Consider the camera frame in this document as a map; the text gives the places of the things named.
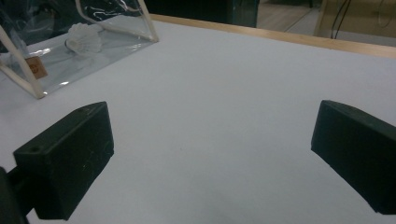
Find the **white tabletop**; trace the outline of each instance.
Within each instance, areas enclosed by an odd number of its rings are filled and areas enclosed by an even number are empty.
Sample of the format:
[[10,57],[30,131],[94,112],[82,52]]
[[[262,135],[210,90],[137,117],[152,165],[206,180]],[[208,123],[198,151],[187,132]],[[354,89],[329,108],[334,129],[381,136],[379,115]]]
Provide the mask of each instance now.
[[159,43],[38,101],[0,75],[0,165],[107,101],[115,155],[67,223],[395,223],[310,149],[321,100],[396,125],[395,60],[155,26]]

